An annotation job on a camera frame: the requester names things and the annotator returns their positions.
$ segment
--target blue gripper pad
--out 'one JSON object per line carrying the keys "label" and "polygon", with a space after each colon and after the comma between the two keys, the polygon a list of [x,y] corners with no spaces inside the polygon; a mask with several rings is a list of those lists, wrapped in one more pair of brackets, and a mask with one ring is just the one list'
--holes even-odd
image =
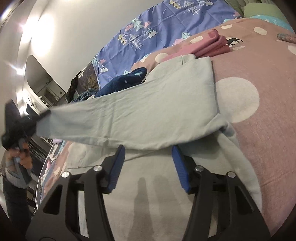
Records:
{"label": "blue gripper pad", "polygon": [[117,180],[119,178],[119,174],[121,172],[121,168],[123,166],[124,159],[126,157],[126,149],[123,145],[120,145],[115,153],[115,161],[113,167],[110,172],[110,180],[109,185],[107,186],[108,192],[112,192],[112,190],[116,187]]}
{"label": "blue gripper pad", "polygon": [[179,176],[181,186],[186,193],[189,193],[191,189],[189,184],[189,174],[184,164],[184,155],[177,145],[174,145],[172,148],[172,158]]}

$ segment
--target light gray cloth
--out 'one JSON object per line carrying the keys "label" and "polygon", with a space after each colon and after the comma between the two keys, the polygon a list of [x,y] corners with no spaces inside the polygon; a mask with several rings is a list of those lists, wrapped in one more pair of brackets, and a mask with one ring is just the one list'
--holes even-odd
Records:
{"label": "light gray cloth", "polygon": [[[74,141],[67,168],[82,173],[126,147],[116,189],[105,205],[116,240],[179,241],[192,196],[181,188],[171,145],[209,171],[234,171],[262,206],[257,176],[217,112],[209,57],[180,56],[159,64],[146,82],[110,95],[52,109],[37,125],[37,135]],[[83,202],[81,231],[86,234]]]}

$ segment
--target hand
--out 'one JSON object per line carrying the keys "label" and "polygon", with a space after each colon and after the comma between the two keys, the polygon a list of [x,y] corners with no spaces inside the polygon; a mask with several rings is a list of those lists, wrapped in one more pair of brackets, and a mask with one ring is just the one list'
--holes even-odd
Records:
{"label": "hand", "polygon": [[32,158],[29,152],[29,145],[27,143],[23,143],[22,147],[24,149],[24,151],[22,152],[17,149],[8,150],[8,153],[6,155],[6,163],[10,163],[10,165],[6,165],[6,167],[12,172],[16,172],[15,165],[11,164],[14,157],[20,157],[20,164],[24,166],[26,169],[32,169],[33,167]]}

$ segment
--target blue bed sheet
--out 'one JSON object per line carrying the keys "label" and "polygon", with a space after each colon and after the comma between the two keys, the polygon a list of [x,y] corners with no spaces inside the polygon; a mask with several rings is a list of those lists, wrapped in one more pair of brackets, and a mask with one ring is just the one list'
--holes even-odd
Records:
{"label": "blue bed sheet", "polygon": [[234,19],[224,0],[165,0],[133,19],[92,60],[99,87],[129,73],[148,54]]}

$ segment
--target person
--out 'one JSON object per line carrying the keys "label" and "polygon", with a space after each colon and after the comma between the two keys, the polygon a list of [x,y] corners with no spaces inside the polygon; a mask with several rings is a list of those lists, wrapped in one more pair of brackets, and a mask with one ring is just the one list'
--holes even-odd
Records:
{"label": "person", "polygon": [[9,149],[6,154],[6,168],[3,177],[3,193],[7,213],[13,226],[23,235],[26,234],[31,222],[30,210],[27,202],[27,186],[24,186],[18,177],[13,158],[20,157],[20,164],[31,170],[32,158],[27,143],[23,144],[24,151]]}

